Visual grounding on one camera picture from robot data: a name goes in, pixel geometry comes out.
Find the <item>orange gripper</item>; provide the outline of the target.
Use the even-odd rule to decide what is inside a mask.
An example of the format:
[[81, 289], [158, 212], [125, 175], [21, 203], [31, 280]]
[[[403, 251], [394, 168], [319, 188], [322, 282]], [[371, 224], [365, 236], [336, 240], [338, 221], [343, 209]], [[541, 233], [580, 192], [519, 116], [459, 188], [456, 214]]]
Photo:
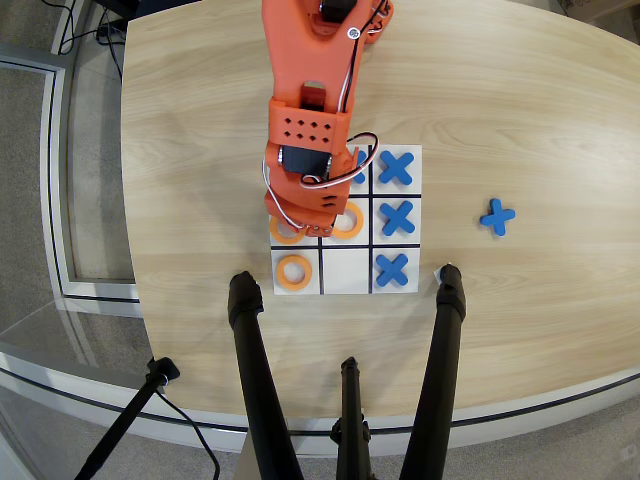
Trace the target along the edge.
[[349, 183], [307, 189], [300, 184], [301, 174], [283, 169], [270, 169], [264, 177], [270, 187], [265, 195], [270, 215], [288, 223], [274, 201], [276, 198], [281, 209], [292, 220], [289, 224], [291, 228], [304, 226], [302, 232], [308, 237], [327, 238], [333, 235], [336, 216], [346, 208], [351, 189]]

